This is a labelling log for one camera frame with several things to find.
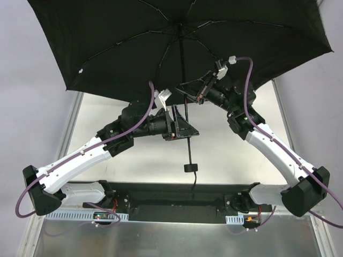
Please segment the black folding umbrella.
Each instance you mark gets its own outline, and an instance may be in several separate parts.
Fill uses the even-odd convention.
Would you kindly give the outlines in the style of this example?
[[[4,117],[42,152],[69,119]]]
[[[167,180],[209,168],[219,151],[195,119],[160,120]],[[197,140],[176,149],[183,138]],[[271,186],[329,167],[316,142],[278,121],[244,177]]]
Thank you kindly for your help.
[[[259,88],[331,52],[316,1],[30,1],[66,88],[121,101],[236,57],[210,97]]]

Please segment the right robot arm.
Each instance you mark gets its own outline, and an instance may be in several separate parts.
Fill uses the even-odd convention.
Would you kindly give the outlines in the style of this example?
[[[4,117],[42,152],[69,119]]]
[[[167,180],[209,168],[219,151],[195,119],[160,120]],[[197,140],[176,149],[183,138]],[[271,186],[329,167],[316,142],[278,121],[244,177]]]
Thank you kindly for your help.
[[[226,87],[218,75],[209,72],[200,79],[177,85],[176,90],[194,103],[209,101],[225,110],[231,130],[258,149],[284,177],[284,185],[256,184],[249,189],[248,199],[252,203],[284,206],[301,217],[326,198],[330,172],[305,161],[276,136],[252,106],[256,94],[249,78]]]

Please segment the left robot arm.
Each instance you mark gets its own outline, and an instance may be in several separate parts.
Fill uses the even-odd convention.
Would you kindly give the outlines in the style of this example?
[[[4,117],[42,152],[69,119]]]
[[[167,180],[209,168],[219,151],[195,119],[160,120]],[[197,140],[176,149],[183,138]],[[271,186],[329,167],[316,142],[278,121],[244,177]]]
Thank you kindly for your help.
[[[70,180],[133,147],[135,138],[161,135],[164,140],[173,141],[199,135],[199,131],[179,113],[177,106],[172,106],[171,112],[160,108],[154,115],[150,113],[152,106],[152,103],[131,102],[115,121],[99,130],[79,149],[46,166],[25,167],[26,190],[23,193],[29,195],[33,213],[43,216],[62,205],[88,202],[109,208],[113,191],[106,181],[72,186]]]

